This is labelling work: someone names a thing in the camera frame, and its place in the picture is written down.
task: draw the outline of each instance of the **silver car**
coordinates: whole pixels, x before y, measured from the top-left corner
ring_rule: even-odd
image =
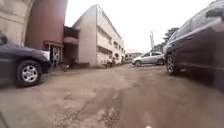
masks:
[[[165,61],[164,55],[160,52],[148,52],[142,56],[132,59],[132,64],[141,66],[144,64],[163,65]]]

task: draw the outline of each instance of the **multi-story building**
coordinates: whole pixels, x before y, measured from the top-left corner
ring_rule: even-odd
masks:
[[[79,29],[79,62],[102,66],[110,58],[117,64],[125,58],[124,41],[98,6],[90,7],[73,25]]]

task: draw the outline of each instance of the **utility pole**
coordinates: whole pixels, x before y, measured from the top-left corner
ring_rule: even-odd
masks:
[[[150,41],[151,41],[151,47],[152,47],[152,51],[154,50],[154,37],[153,37],[153,31],[151,31],[150,33]]]

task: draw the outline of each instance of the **pavement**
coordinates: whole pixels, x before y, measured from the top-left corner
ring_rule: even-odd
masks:
[[[39,86],[0,90],[0,111],[10,128],[224,125],[224,91],[204,74],[168,76],[164,67],[152,65],[56,74]]]

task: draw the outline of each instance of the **tire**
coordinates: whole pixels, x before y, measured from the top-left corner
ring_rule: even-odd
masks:
[[[40,83],[42,77],[41,66],[32,60],[22,61],[17,67],[17,87],[30,87]]]
[[[142,62],[140,60],[135,61],[135,66],[139,67],[142,65]]]
[[[164,60],[163,59],[158,60],[157,65],[160,66],[164,65]]]
[[[169,75],[177,75],[179,72],[179,68],[175,65],[171,54],[167,55],[166,70]]]

